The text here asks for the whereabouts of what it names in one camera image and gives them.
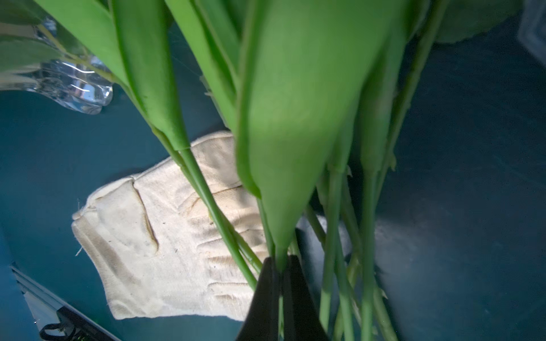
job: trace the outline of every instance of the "leaf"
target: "leaf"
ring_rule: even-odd
[[[237,35],[242,38],[243,26],[245,24],[246,12],[248,8],[248,0],[227,0],[225,7],[235,26]]]
[[[240,40],[227,7],[221,0],[197,0],[196,5],[231,71],[232,79],[236,79]]]
[[[60,0],[36,2],[127,84],[112,16],[100,1],[79,0],[74,5]]]
[[[80,43],[80,41],[72,35],[64,26],[57,24],[57,40],[61,45],[67,50],[68,53],[71,53],[76,56],[81,56],[86,53],[85,47]]]
[[[0,22],[38,25],[47,13],[32,0],[0,0]]]
[[[248,10],[242,44],[237,161],[279,257],[403,1],[257,3],[263,17]]]
[[[162,0],[110,3],[128,85],[143,115],[175,150],[189,148],[176,92]]]
[[[207,31],[201,23],[197,10],[191,0],[165,0],[165,2],[192,49],[216,103],[222,111],[223,118],[229,129],[236,134],[235,92],[230,86],[230,80],[218,64],[211,45],[208,44]]]
[[[58,50],[36,39],[0,35],[0,72],[60,57]]]
[[[394,154],[392,154],[390,158],[389,167],[391,171],[396,171],[396,156],[394,156]]]
[[[394,93],[407,37],[408,26],[401,20],[396,21],[362,89],[359,105],[360,162],[365,172],[379,172],[383,165]]]
[[[521,7],[521,0],[452,0],[436,42],[456,43],[487,32],[516,14]]]
[[[408,41],[410,41],[425,22],[429,12],[430,0],[410,0],[406,9]]]

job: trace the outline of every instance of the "white cloth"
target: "white cloth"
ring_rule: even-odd
[[[263,260],[263,228],[255,198],[237,177],[233,136],[205,136],[192,152],[216,202]],[[246,317],[253,292],[170,158],[99,188],[73,218],[74,235],[98,270],[114,318]]]

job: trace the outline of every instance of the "dark teal background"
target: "dark teal background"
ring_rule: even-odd
[[[518,24],[435,46],[423,71],[376,232],[402,340],[546,339],[546,73]],[[179,31],[170,38],[190,138],[222,129],[191,51]],[[23,272],[126,341],[234,339],[240,323],[227,318],[114,320],[90,259],[74,256],[78,205],[167,157],[119,88],[98,116],[2,92],[0,147],[0,224]]]

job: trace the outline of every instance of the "glass object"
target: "glass object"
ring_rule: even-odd
[[[43,25],[56,36],[53,19],[46,19]],[[37,29],[35,36],[54,46]],[[96,56],[86,56],[86,59],[94,68],[108,71]],[[0,73],[0,91],[2,90],[36,92],[66,108],[92,115],[100,113],[102,107],[112,100],[112,82],[84,64],[74,64],[62,59]]]

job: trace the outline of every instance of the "plant stem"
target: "plant stem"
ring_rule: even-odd
[[[128,89],[124,89],[124,90],[129,96],[131,96],[131,93],[128,92]],[[180,167],[180,170],[182,171],[182,173],[184,174],[184,176],[186,177],[186,179],[188,180],[190,185],[193,187],[193,189],[195,189],[197,194],[205,202],[205,199],[204,199],[205,194],[201,191],[202,187],[199,187],[197,185],[197,183],[195,181],[195,178],[192,175],[192,173],[190,172],[190,170],[189,170],[189,168],[188,168],[188,166],[186,164],[186,161],[184,160],[182,155],[179,152],[177,152],[176,150],[174,150],[173,146],[171,145],[171,143],[169,142],[169,140],[167,139],[165,134],[163,134],[157,128],[152,126],[148,122],[148,120],[146,119],[145,115],[142,115],[142,117],[148,123],[148,125],[152,129],[152,132],[155,134],[157,139],[161,142],[161,144],[163,145],[165,150],[167,150],[169,155],[172,157],[173,161]],[[193,158],[193,153],[191,152],[191,149],[188,149],[188,150],[189,150],[189,153],[191,154],[191,156]],[[197,165],[197,162],[195,162],[195,164],[196,164],[196,166],[198,168],[198,172],[201,175],[201,178],[203,178],[203,174],[201,173],[201,171],[199,169],[199,166]],[[208,186],[206,185],[206,182],[205,182],[205,186],[206,186],[208,192],[210,193],[210,190],[209,190]],[[256,283],[257,283],[256,278],[254,277],[254,275],[252,274],[252,272],[248,268],[247,263],[245,263],[244,260],[242,260],[242,263],[238,262],[238,260],[239,260],[238,258],[241,257],[241,254],[239,253],[239,249],[243,252],[243,255],[245,256],[245,258],[248,260],[248,262],[252,265],[252,267],[258,273],[262,270],[262,262],[256,256],[256,254],[252,251],[252,249],[248,246],[246,241],[237,233],[237,231],[235,231],[235,228],[229,222],[228,218],[226,218],[224,213],[216,205],[216,202],[214,201],[214,198],[212,198],[212,202],[213,202],[214,206],[216,206],[216,209],[218,210],[218,212],[219,212],[219,214],[221,216],[221,219],[216,221],[215,216],[212,214],[211,208],[205,202],[205,204],[207,205],[207,208],[209,208],[209,212],[211,213],[213,221],[215,222],[216,227],[218,228],[218,230],[220,232],[220,235],[222,236],[226,246],[228,247],[229,252],[231,253],[233,259],[235,260],[235,263],[237,264],[237,266],[239,267],[239,269],[241,270],[241,272],[243,273],[243,275],[247,279],[247,282],[250,285],[250,287],[252,288],[252,290],[254,290],[256,288]],[[231,238],[227,239],[227,238],[224,237],[224,235],[226,235],[226,236],[230,235]]]
[[[326,332],[328,332],[328,322],[330,319],[336,247],[339,240],[338,225],[341,204],[341,181],[343,176],[343,174],[341,176],[340,174],[330,174],[328,206],[326,207],[327,232],[324,248],[321,304],[319,307],[319,320]]]
[[[339,230],[337,231],[336,248],[336,278],[340,291],[340,311],[343,317],[343,327],[345,329],[345,341],[354,341],[353,316],[351,314],[351,291],[352,288],[347,280],[347,269],[345,268],[345,259],[343,259],[343,250],[339,239]]]
[[[360,232],[358,229],[357,216],[354,213],[354,208],[351,200],[351,193],[349,192],[349,183],[347,177],[344,179],[343,188],[341,192],[341,218],[345,222],[345,228],[349,233],[351,244],[353,246],[353,253],[356,255],[356,259],[362,257],[362,242],[360,240]]]
[[[239,247],[239,250],[242,252],[243,256],[246,258],[246,260],[250,263],[250,265],[256,270],[258,274],[260,274],[260,271],[262,271],[262,261],[254,251],[248,246],[248,243],[243,239],[243,237],[235,231],[235,228],[229,221],[229,219],[224,215],[222,211],[220,211],[222,215],[224,216],[225,225],[229,228],[229,230],[232,232],[233,237],[235,237],[235,241],[237,242],[237,245]]]
[[[290,251],[290,254],[297,256],[301,261],[300,247],[298,246],[298,238],[296,237],[295,232],[294,232],[294,238],[292,238],[292,241],[290,242],[290,246],[288,247],[288,251]]]
[[[195,160],[195,157],[193,156],[193,153],[191,149],[183,149],[179,151],[182,159],[184,160],[186,166],[188,167],[188,171],[190,175],[195,180],[195,191],[207,208],[209,209],[209,212],[212,216],[212,220],[218,227],[218,231],[220,232],[220,235],[222,236],[222,239],[224,240],[226,246],[229,249],[229,252],[231,253],[233,260],[241,270],[243,276],[245,276],[248,284],[254,290],[256,288],[256,278],[248,268],[248,264],[245,262],[241,254],[239,253],[239,249],[237,247],[237,243],[235,238],[233,237],[232,232],[225,226],[224,224],[224,214],[222,211],[220,211],[220,208],[218,207],[218,204],[214,201],[214,197],[212,196],[212,193],[210,192],[210,188],[206,183],[205,177],[203,176],[203,173],[201,173],[201,169],[199,168],[199,165],[197,164],[197,161]]]
[[[326,245],[326,232],[322,229],[321,223],[318,221],[317,215],[313,211],[311,205],[307,205],[304,210],[305,217],[311,225],[311,228],[314,231],[314,234],[317,236],[318,241],[321,243],[322,248],[324,249]]]
[[[372,316],[373,316],[373,288],[375,278],[373,276],[373,256],[375,237],[373,234],[375,225],[375,172],[364,172],[364,203],[362,211],[362,243],[363,254],[360,260],[362,264],[362,305],[360,313],[362,317],[362,341],[373,341]]]
[[[379,330],[381,330],[381,335],[385,341],[398,341],[396,332],[394,331],[393,325],[390,322],[389,313],[383,302],[383,290],[377,283],[373,289],[373,314],[376,317],[377,324],[379,325]]]
[[[262,225],[264,227],[264,236],[265,243],[268,245],[269,257],[275,259],[275,242],[271,236],[271,231],[269,230],[268,218],[265,215],[264,206],[260,198],[256,198],[258,203],[258,210],[260,211],[260,218],[262,219]]]
[[[426,23],[423,28],[423,34],[419,39],[417,44],[416,54],[413,57],[411,68],[409,74],[406,78],[406,83],[398,97],[395,99],[393,114],[391,118],[391,125],[389,128],[389,135],[387,139],[387,147],[385,149],[385,157],[383,158],[383,166],[381,168],[381,173],[377,181],[377,191],[376,191],[376,202],[379,199],[381,194],[381,189],[383,188],[383,182],[385,181],[385,176],[387,175],[387,170],[389,169],[390,160],[393,157],[394,146],[398,135],[400,135],[400,129],[402,128],[402,123],[406,117],[406,113],[411,105],[411,100],[415,91],[417,89],[417,84],[421,77],[421,72],[425,67],[426,60],[429,58],[430,49],[442,23],[444,13],[449,4],[449,0],[438,0],[432,2],[432,9],[430,15],[426,20]]]
[[[40,32],[42,32],[55,45],[56,48],[58,48],[66,56],[65,59],[68,62],[71,62],[71,63],[74,63],[74,64],[83,64],[89,70],[94,71],[95,73],[100,75],[102,78],[108,80],[109,82],[121,83],[121,81],[119,79],[117,79],[117,77],[114,76],[112,73],[101,70],[101,69],[98,69],[98,68],[94,67],[93,65],[91,65],[88,61],[85,61],[85,60],[81,59],[80,57],[78,57],[76,55],[73,55],[72,53],[68,52],[64,48],[64,46],[57,40],[57,38],[55,38],[53,36],[53,34],[51,34],[51,32],[49,32],[49,30],[47,28],[45,28],[44,25],[39,24],[37,26],[37,28],[40,30]]]

